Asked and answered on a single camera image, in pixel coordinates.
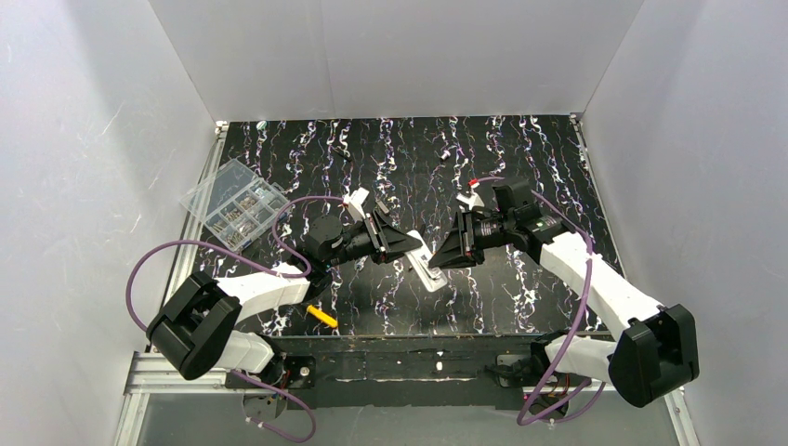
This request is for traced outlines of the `white remote control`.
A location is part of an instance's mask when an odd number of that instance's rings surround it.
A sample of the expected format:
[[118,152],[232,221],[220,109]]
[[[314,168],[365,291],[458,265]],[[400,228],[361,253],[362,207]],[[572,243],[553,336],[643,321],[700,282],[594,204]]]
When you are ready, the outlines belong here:
[[428,249],[426,242],[417,230],[410,230],[407,235],[419,241],[420,245],[408,251],[405,255],[410,261],[415,273],[419,277],[424,288],[429,293],[435,293],[440,288],[448,284],[446,274],[439,268],[431,268],[429,261],[433,257],[432,252]]

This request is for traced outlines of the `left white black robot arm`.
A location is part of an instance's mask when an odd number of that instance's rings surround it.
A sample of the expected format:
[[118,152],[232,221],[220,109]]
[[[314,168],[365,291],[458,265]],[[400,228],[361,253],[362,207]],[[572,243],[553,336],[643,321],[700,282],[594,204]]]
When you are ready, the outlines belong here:
[[378,210],[344,226],[336,216],[316,219],[296,256],[272,272],[214,279],[197,271],[184,281],[145,330],[148,340],[186,380],[212,369],[255,374],[274,383],[283,354],[262,334],[238,322],[280,306],[301,304],[333,281],[332,268],[367,257],[376,264],[404,256],[424,259],[419,233],[396,228]]

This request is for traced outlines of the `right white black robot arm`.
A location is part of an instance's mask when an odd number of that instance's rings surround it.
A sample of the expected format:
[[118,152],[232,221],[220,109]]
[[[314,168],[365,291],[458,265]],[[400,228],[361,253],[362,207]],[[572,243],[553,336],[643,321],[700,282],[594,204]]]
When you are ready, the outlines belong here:
[[477,193],[460,195],[466,209],[456,214],[428,268],[476,267],[486,250],[511,245],[580,298],[568,330],[532,342],[526,359],[495,365],[493,373],[508,381],[536,375],[539,387],[555,373],[596,379],[638,408],[699,377],[696,324],[688,309],[667,307],[637,289],[527,180],[490,181],[496,206],[484,207]]

